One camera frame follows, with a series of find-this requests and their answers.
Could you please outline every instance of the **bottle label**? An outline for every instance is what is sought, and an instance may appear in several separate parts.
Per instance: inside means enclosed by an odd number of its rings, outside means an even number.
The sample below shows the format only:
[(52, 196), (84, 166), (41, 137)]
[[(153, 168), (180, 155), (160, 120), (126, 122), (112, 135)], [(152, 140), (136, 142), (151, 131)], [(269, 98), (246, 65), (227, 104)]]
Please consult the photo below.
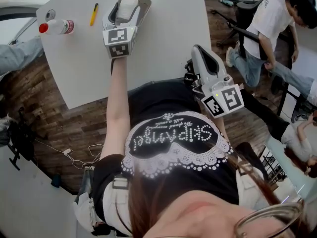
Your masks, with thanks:
[(65, 28), (67, 29), (65, 34), (69, 34), (74, 30), (74, 21), (72, 20), (66, 20), (67, 23), (65, 23)]

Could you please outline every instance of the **plastic bottle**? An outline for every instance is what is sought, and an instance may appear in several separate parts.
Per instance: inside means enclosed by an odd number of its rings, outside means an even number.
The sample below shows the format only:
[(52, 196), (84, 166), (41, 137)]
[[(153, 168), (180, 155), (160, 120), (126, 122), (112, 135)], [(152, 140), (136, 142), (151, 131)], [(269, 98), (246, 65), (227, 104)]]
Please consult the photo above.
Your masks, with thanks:
[(219, 0), (219, 2), (225, 4), (226, 6), (233, 6), (234, 3), (232, 1), (229, 0)]
[(51, 35), (71, 34), (74, 32), (74, 21), (65, 19), (51, 19), (39, 26), (40, 33)]

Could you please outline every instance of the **wooden floor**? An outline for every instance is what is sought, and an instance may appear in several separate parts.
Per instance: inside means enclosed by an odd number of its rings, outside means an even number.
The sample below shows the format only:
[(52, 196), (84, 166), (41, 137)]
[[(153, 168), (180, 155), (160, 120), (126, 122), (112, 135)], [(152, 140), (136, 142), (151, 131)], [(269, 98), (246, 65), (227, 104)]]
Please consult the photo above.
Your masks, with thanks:
[[(219, 9), (234, 18), (234, 9), (228, 8), (218, 0), (205, 0), (211, 33), (212, 49), (225, 60), (226, 48), (217, 47), (218, 40), (229, 32), (226, 22), (219, 15), (210, 13), (211, 9)], [(230, 40), (234, 46), (236, 39)], [(284, 63), (287, 61), (288, 48), (279, 42), (277, 57)], [(243, 82), (242, 77), (235, 69), (228, 68), (236, 83)], [(281, 93), (272, 95), (269, 92), (271, 79), (265, 75), (256, 89), (256, 97), (268, 97), (275, 105), (279, 105)], [(0, 83), (1, 92), (5, 95), (4, 110), (14, 118), (18, 118), (18, 109), (24, 107), (25, 117), (32, 121), (37, 115), (41, 117), (35, 131), (38, 134), (48, 134), (49, 139), (44, 141), (51, 147), (63, 151), (71, 148), (74, 159), (89, 162), (94, 159), (89, 153), (88, 146), (103, 144), (106, 136), (106, 99), (101, 99), (71, 110), (68, 110), (54, 81), (45, 56), (35, 60), (24, 70), (10, 73)], [(277, 107), (268, 101), (263, 102), (275, 112)], [(263, 143), (268, 135), (265, 124), (245, 108), (225, 117), (228, 136), (233, 146), (241, 142), (251, 143), (256, 153), (261, 152)], [(59, 173), (62, 185), (69, 191), (76, 193), (79, 190), (83, 169), (79, 170), (72, 165), (72, 161), (62, 153), (57, 152), (39, 142), (34, 143), (35, 162), (50, 177)], [(93, 148), (93, 154), (98, 154), (101, 146)]]

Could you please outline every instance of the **lace trim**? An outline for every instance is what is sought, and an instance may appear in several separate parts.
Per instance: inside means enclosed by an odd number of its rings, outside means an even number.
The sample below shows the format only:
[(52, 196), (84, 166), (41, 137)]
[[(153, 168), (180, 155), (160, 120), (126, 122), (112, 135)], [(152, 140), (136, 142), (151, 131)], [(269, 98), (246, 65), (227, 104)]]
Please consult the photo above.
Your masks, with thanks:
[(130, 154), (130, 141), (134, 134), (134, 132), (143, 124), (147, 123), (146, 120), (135, 126), (129, 133), (128, 138), (126, 140), (126, 156), (122, 161), (122, 169), (125, 172), (129, 172), (130, 174), (134, 174), (134, 167), (137, 165), (140, 172), (148, 177), (154, 178), (159, 174), (168, 174), (176, 166), (182, 166), (186, 169), (193, 169), (197, 171), (201, 171), (203, 169), (216, 170), (219, 167), (221, 162), (227, 162), (226, 153), (233, 153), (233, 149), (225, 138), (223, 138), (223, 134), (218, 130), (218, 128), (214, 125), (212, 121), (210, 121), (207, 117), (202, 114), (196, 112), (181, 112), (175, 115), (173, 114), (165, 114), (162, 116), (163, 119), (169, 120), (174, 116), (192, 116), (195, 118), (199, 118), (210, 125), (213, 130), (218, 134), (218, 139), (216, 145), (208, 150), (205, 153), (196, 154), (193, 153), (176, 142), (171, 144), (171, 147), (168, 153), (160, 153), (155, 155), (152, 158), (148, 159), (139, 159)]

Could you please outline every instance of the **black t-shirt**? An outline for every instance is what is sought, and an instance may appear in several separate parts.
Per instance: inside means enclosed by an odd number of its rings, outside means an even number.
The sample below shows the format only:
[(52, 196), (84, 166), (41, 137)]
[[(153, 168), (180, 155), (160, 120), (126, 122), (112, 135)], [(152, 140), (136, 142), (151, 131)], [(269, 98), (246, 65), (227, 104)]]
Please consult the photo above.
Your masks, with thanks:
[(107, 156), (94, 171), (93, 198), (100, 218), (104, 218), (105, 187), (121, 172), (132, 177), (135, 166), (149, 200), (163, 183), (158, 211), (191, 190), (239, 203), (235, 169), (226, 157), (233, 149), (214, 123), (199, 113), (184, 84), (149, 85), (134, 93), (129, 102), (133, 128), (126, 140), (125, 156)]

